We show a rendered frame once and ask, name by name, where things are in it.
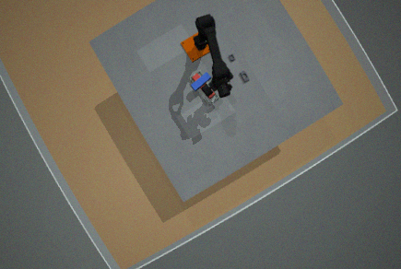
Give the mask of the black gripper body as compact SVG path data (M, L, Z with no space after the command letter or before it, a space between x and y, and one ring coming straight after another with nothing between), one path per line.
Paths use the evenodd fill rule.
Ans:
M233 74L230 72L230 80L232 80L232 79L233 79ZM211 84L209 84L209 85L205 84L204 86L202 86L202 90L204 91L204 93L206 94L207 97L213 93L212 89L215 90L217 87L217 86L215 86L213 77L212 77L211 81L212 81Z

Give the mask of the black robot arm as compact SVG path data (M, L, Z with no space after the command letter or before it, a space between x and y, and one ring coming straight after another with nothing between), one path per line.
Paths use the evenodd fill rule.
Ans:
M198 51L203 51L208 45L213 60L212 76L216 89L220 98L227 97L232 89L232 84L227 83L230 82L230 70L222 60L218 47L215 19L207 14L196 18L195 25L198 30L198 35L193 36L195 47Z

